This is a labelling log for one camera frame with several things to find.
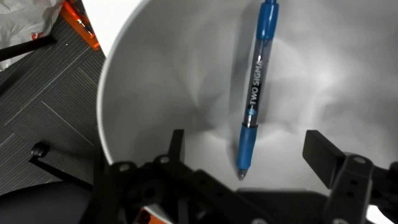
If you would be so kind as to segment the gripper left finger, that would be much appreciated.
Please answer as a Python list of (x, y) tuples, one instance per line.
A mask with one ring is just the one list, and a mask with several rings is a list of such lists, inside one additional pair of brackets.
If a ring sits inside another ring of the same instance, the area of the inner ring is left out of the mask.
[(161, 207), (175, 224), (273, 224), (265, 211), (203, 170), (183, 162), (184, 131), (173, 132), (167, 154), (137, 167), (112, 164), (105, 171), (81, 224), (132, 224), (143, 207)]

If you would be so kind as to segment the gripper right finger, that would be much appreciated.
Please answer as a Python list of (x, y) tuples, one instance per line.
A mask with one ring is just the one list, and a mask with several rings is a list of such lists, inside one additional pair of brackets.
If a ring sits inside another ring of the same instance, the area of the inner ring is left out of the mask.
[(303, 158), (330, 190), (321, 224), (374, 224), (366, 218), (369, 205), (398, 224), (398, 161), (378, 167), (365, 156), (342, 152), (317, 130), (306, 132)]

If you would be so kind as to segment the grey bowl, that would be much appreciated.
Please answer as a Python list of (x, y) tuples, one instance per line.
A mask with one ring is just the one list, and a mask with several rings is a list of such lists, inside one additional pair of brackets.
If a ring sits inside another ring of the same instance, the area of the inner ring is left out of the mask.
[(125, 19), (98, 91), (110, 164), (137, 166), (185, 133), (184, 162), (232, 189), (327, 188), (302, 157), (319, 130), (379, 167), (398, 161), (398, 0), (277, 0), (251, 166), (237, 177), (263, 0), (144, 0)]

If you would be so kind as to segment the blue pen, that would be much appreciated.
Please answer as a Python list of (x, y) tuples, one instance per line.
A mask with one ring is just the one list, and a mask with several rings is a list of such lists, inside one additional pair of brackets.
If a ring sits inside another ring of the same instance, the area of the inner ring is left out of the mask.
[(260, 5), (236, 162), (240, 181), (244, 180), (251, 166), (257, 138), (260, 101), (266, 81), (279, 8), (277, 0), (264, 0)]

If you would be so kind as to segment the orange bar clamp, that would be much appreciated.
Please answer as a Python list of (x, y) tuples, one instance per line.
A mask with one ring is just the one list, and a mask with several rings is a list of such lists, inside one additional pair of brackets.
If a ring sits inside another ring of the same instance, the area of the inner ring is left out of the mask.
[(63, 0), (60, 16), (93, 50), (100, 49), (100, 44), (90, 25), (82, 0)]

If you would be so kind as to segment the black rod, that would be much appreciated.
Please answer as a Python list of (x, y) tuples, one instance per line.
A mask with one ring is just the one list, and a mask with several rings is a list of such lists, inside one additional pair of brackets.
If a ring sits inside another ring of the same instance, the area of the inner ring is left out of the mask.
[(57, 40), (49, 35), (46, 37), (40, 37), (29, 42), (24, 42), (21, 44), (16, 44), (10, 47), (0, 49), (0, 62), (29, 53), (34, 50), (38, 50), (42, 47), (53, 45)]

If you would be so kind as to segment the white plastic bag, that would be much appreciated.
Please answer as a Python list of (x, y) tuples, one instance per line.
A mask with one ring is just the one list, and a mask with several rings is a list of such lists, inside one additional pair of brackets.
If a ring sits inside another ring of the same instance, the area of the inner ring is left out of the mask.
[(0, 0), (0, 50), (47, 36), (65, 0)]

